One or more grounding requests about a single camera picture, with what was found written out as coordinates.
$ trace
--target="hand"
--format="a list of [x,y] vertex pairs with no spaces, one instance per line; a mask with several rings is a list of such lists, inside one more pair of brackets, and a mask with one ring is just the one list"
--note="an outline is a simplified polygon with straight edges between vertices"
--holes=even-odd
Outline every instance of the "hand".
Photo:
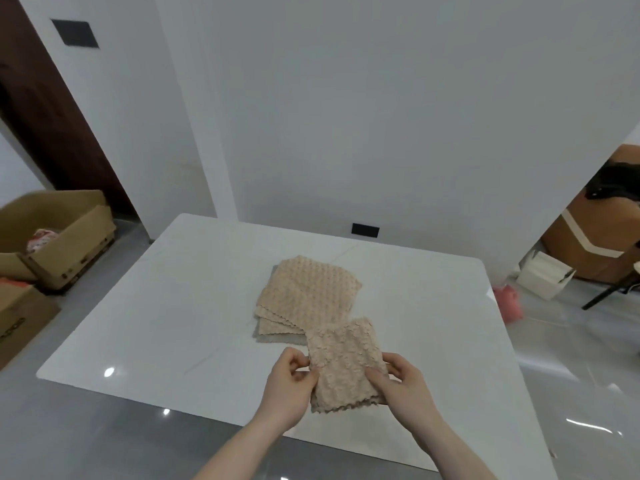
[[305,415],[311,391],[318,382],[319,370],[298,371],[309,365],[309,357],[287,347],[273,366],[264,387],[262,402],[253,416],[272,428],[278,436],[293,428]]
[[370,367],[365,375],[373,387],[385,396],[389,409],[413,437],[423,450],[426,446],[419,439],[424,428],[436,427],[443,421],[436,409],[431,393],[424,382],[420,369],[413,366],[402,355],[384,352],[382,359],[387,362],[388,373],[400,379],[398,382],[389,379]]

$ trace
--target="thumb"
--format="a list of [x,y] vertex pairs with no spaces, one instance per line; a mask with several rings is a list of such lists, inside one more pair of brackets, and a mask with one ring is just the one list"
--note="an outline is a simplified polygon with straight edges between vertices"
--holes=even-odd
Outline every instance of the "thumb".
[[314,387],[316,387],[319,377],[320,377],[320,369],[313,369],[309,371],[309,373],[306,375],[304,379],[302,379],[302,384],[304,384],[309,388],[309,390],[311,390]]
[[369,382],[373,384],[373,387],[378,389],[382,394],[387,391],[392,382],[388,376],[385,376],[380,371],[373,369],[372,367],[365,367],[364,375],[367,377]]

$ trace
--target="white table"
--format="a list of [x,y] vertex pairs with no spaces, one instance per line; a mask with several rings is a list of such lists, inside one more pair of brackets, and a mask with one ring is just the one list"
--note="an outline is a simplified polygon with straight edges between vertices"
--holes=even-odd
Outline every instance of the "white table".
[[[473,258],[183,214],[37,376],[244,425],[284,347],[252,338],[255,301],[273,266],[297,255],[356,274],[352,316],[368,316],[385,350],[420,367],[444,417],[498,478],[557,478]],[[435,470],[384,406],[308,411],[287,435]]]

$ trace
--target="wooden door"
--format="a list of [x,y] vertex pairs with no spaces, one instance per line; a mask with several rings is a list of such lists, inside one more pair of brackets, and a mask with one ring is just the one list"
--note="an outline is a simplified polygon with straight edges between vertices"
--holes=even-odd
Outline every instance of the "wooden door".
[[100,189],[115,212],[135,215],[18,0],[0,0],[0,116],[56,189]]

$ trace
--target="gray tile floor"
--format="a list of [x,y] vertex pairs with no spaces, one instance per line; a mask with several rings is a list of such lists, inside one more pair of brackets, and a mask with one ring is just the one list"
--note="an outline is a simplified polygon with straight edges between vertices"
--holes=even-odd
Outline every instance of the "gray tile floor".
[[[189,479],[235,426],[36,379],[36,370],[149,246],[140,225],[60,298],[63,310],[0,371],[0,478]],[[554,301],[521,290],[508,327],[561,480],[640,471],[640,294],[574,281]],[[284,438],[258,479],[440,478],[417,468]]]

